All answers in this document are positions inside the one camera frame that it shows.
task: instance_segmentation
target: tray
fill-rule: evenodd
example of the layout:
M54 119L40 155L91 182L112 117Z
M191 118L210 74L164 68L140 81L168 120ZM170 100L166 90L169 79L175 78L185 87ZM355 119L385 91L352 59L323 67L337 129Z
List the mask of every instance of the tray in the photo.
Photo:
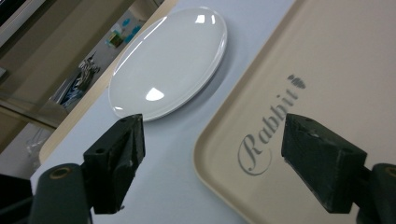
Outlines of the tray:
M204 129L196 174L251 223L355 223L328 214L280 155L287 112L396 162L396 2L295 1Z

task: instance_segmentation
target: white plate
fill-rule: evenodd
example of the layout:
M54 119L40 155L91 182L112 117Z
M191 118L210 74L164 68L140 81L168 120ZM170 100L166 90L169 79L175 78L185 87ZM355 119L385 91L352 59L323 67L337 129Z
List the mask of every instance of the white plate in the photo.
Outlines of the white plate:
M156 21L120 58L109 86L113 111L152 120L176 110L212 77L226 41L224 19L208 8Z

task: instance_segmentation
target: gray logo on tray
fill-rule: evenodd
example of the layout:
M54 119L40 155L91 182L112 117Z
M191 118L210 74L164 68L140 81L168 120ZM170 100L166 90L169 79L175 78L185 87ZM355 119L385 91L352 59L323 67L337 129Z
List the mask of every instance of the gray logo on tray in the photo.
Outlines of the gray logo on tray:
M305 89L302 79L295 75L288 76L290 83L298 88ZM280 101L276 106L270 106L272 116L262 118L262 129L256 134L246 135L238 149L238 162L242 170L248 175L261 175L267 171L272 160L271 148L266 145L276 133L277 128L282 125L289 109L298 100L295 91L286 89L283 94L276 98Z

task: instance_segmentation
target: table surface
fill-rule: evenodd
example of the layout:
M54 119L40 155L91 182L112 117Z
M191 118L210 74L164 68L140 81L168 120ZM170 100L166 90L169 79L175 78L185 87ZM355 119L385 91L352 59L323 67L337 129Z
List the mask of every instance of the table surface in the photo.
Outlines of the table surface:
M227 95L275 30L292 0L166 0L148 24L190 7L209 7L226 21L228 44L217 72L175 112L144 124L147 155L115 215L93 215L94 223L241 223L244 220L205 187L194 172L194 144ZM82 164L82 154L118 117L108 102L108 81L118 59L45 145L39 176L54 165Z

